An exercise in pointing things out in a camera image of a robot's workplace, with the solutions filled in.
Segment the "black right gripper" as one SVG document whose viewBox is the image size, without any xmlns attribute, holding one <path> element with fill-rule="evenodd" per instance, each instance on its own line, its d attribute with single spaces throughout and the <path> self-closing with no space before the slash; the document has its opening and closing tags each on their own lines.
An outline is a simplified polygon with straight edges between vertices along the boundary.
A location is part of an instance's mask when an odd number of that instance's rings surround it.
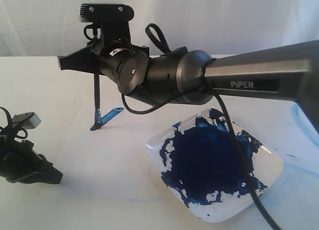
<svg viewBox="0 0 319 230">
<path fill-rule="evenodd" d="M 145 47 L 116 44 L 108 50 L 98 40 L 70 55 L 59 55 L 57 60 L 61 70 L 104 75 L 117 84 L 120 93 L 132 95 L 144 82 L 150 56 Z"/>
</svg>

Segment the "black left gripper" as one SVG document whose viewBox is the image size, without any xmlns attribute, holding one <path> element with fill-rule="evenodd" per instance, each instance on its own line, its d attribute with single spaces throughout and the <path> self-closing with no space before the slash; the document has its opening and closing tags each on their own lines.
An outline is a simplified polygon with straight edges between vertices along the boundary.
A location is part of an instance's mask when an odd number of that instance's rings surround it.
<svg viewBox="0 0 319 230">
<path fill-rule="evenodd" d="M 60 184 L 63 174 L 43 156 L 33 150 L 28 140 L 10 141 L 8 134 L 0 132 L 0 176 L 9 183 Z"/>
</svg>

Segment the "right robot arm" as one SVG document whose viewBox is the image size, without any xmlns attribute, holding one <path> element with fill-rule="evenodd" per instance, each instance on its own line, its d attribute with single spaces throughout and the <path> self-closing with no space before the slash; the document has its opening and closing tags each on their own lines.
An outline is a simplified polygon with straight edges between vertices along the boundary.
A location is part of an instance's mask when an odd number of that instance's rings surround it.
<svg viewBox="0 0 319 230">
<path fill-rule="evenodd" d="M 96 42 L 68 56 L 59 56 L 62 70 L 104 75 L 118 91 L 156 106 L 164 101 L 203 105 L 213 88 L 220 95 L 296 102 L 312 125 L 319 126 L 319 42 L 312 40 L 224 58 L 205 51 L 150 57 L 145 48 L 121 45 L 111 54 Z"/>
</svg>

